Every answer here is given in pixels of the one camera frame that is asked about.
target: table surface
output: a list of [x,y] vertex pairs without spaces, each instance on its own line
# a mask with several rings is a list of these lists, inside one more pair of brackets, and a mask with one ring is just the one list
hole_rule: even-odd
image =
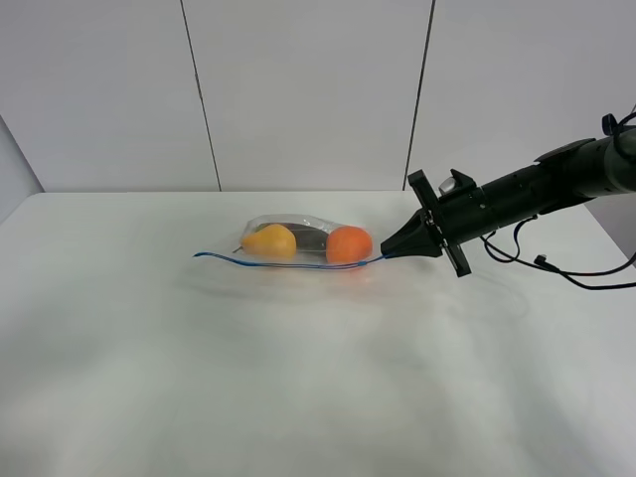
[[[478,241],[461,279],[445,258],[191,258],[261,214],[383,239],[416,206],[401,192],[30,198],[0,227],[2,475],[635,475],[633,291],[499,264]],[[522,245],[567,269],[625,259],[583,207],[527,225]]]

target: ziplock bag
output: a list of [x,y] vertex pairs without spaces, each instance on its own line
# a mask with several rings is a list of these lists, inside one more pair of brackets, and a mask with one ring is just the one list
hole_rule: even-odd
[[319,269],[355,268],[383,258],[371,259],[374,241],[364,229],[298,214],[259,216],[230,244],[195,256],[244,266]]

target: black robotic arm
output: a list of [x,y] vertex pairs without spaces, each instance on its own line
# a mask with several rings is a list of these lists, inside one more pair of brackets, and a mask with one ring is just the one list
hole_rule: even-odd
[[[470,273],[460,246],[466,241],[597,197],[636,192],[636,126],[626,125],[634,117],[617,123],[608,114],[602,121],[607,137],[567,144],[482,187],[451,170],[439,198],[422,171],[410,174],[421,209],[382,243],[383,255],[440,256],[445,250],[457,276],[464,276]],[[538,267],[554,271],[548,265]]]

